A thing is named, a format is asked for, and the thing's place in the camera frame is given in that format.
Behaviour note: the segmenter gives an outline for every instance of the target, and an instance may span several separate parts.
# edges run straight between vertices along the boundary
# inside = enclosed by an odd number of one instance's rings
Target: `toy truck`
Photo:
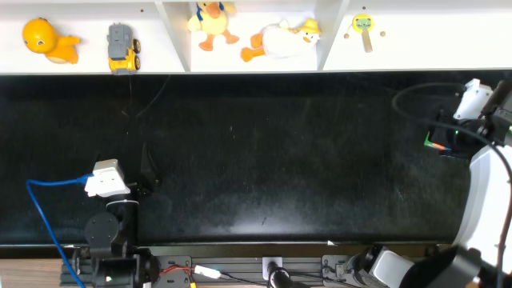
[[[112,74],[135,74],[141,68],[137,54],[141,51],[141,43],[134,38],[131,28],[123,24],[113,24],[106,36],[109,42],[109,65]]]

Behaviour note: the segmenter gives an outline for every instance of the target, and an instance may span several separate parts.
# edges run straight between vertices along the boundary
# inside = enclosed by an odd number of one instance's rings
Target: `stuffed animal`
[[[263,55],[272,58],[297,56],[311,50],[320,39],[321,33],[318,22],[314,19],[307,19],[304,26],[298,29],[291,29],[285,20],[254,35],[250,39],[253,49],[242,49],[242,59],[249,62],[254,57]]]
[[[201,42],[199,47],[204,51],[214,49],[214,39],[217,35],[224,35],[228,44],[235,44],[239,37],[232,35],[228,27],[228,18],[226,12],[236,13],[232,3],[222,4],[221,2],[198,2],[198,12],[188,23],[189,30],[196,32],[202,30],[206,33],[206,41]]]
[[[53,63],[78,63],[74,45],[80,38],[61,36],[46,19],[30,20],[23,28],[23,40],[30,51],[44,54]]]

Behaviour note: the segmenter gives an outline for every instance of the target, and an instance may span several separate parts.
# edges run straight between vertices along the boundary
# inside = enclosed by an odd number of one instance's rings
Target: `duck beak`
[[[217,19],[221,15],[221,7],[219,7],[218,2],[213,2],[206,7],[206,12],[213,19]]]

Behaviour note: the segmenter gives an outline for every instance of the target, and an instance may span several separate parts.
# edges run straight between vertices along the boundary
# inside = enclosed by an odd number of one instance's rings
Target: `wooden handle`
[[[368,33],[368,30],[362,31],[362,44],[364,45],[365,51],[367,53],[374,50],[374,48],[372,48],[372,46],[371,46],[370,33]]]

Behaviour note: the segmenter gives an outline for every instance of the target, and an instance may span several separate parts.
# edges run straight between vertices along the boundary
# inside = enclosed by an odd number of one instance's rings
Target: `black tabletop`
[[[174,75],[149,107],[167,76],[1,77],[0,245],[51,243],[26,179],[76,178],[109,158],[132,178],[144,142],[163,184],[140,198],[143,245],[451,241],[468,162],[424,147],[426,127],[390,100],[472,77],[495,86],[509,74]],[[402,104],[432,116],[458,101],[445,90]],[[62,243],[84,243],[105,209],[80,186],[34,191]]]

